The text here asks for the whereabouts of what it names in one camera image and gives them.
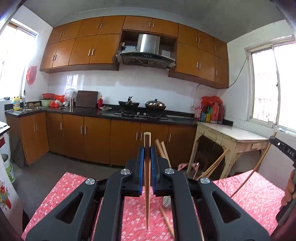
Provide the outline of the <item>right hand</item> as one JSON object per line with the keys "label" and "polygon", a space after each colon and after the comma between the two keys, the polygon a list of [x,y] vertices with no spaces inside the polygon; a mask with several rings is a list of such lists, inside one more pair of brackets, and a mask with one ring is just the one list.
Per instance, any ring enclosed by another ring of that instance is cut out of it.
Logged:
{"label": "right hand", "polygon": [[286,206],[288,202],[290,202],[292,199],[295,199],[295,184],[293,183],[293,177],[295,174],[295,170],[293,170],[290,174],[290,177],[288,179],[286,188],[285,188],[285,195],[281,200],[281,205]]}

